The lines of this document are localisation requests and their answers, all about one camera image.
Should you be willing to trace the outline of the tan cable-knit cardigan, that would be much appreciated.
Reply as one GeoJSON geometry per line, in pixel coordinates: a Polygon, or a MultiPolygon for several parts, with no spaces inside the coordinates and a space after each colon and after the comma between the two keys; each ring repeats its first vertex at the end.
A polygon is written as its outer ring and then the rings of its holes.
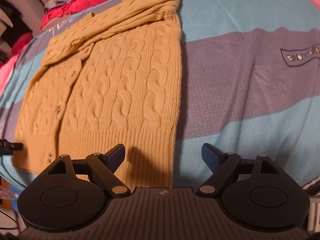
{"type": "Polygon", "coordinates": [[[25,92],[13,165],[41,173],[123,144],[128,187],[169,187],[181,93],[181,0],[122,0],[52,38],[25,92]]]}

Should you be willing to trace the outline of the red folded clothes pile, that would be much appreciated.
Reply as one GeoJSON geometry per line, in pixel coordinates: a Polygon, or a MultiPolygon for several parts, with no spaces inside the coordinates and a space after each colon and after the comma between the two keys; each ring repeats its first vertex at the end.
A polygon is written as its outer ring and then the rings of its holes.
{"type": "Polygon", "coordinates": [[[32,33],[25,33],[21,35],[14,45],[11,47],[11,54],[16,55],[33,39],[32,33]]]}

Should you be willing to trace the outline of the dark hanging clothes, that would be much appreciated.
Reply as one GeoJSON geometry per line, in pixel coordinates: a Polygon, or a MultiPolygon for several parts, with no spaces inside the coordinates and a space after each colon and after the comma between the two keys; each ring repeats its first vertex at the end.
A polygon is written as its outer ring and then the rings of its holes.
{"type": "Polygon", "coordinates": [[[21,12],[10,2],[1,0],[1,40],[12,47],[23,34],[32,32],[21,12]]]}

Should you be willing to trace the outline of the pink red blanket under sheet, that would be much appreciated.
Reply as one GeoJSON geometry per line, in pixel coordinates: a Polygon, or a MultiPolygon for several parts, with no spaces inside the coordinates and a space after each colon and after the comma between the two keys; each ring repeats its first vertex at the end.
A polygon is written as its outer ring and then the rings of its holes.
{"type": "Polygon", "coordinates": [[[19,54],[12,56],[7,63],[1,66],[0,70],[0,96],[3,95],[4,90],[11,79],[13,74],[16,61],[19,57],[19,54]]]}

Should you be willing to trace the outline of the blue grey patterned bedsheet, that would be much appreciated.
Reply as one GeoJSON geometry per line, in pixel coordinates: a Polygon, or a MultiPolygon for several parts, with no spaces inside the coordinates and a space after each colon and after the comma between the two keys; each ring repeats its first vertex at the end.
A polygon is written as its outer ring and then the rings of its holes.
{"type": "MultiPolygon", "coordinates": [[[[50,40],[84,10],[34,38],[1,96],[1,137],[15,140],[25,92],[50,40]]],[[[181,93],[171,186],[210,175],[201,146],[243,158],[268,155],[298,184],[319,177],[319,9],[310,0],[181,0],[181,93]]],[[[37,174],[1,157],[1,176],[19,189],[37,174]]]]}

